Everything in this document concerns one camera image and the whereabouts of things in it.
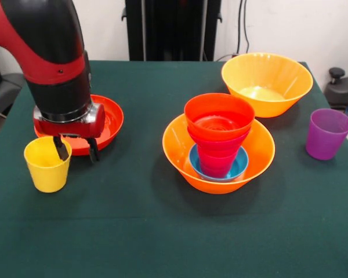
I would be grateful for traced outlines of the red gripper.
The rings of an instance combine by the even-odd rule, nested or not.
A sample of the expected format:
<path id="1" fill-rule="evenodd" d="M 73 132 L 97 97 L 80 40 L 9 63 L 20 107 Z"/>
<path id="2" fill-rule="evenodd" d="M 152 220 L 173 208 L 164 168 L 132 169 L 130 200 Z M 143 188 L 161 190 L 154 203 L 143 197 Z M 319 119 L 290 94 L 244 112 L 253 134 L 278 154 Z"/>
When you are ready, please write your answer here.
<path id="1" fill-rule="evenodd" d="M 85 138 L 89 144 L 89 156 L 91 161 L 98 162 L 100 154 L 95 138 L 101 136 L 105 123 L 105 110 L 103 104 L 92 103 L 90 110 L 81 118 L 64 123 L 50 122 L 40 113 L 38 107 L 33 112 L 34 127 L 38 132 L 53 137 L 59 158 L 66 161 L 69 157 L 66 145 L 59 135 Z"/>

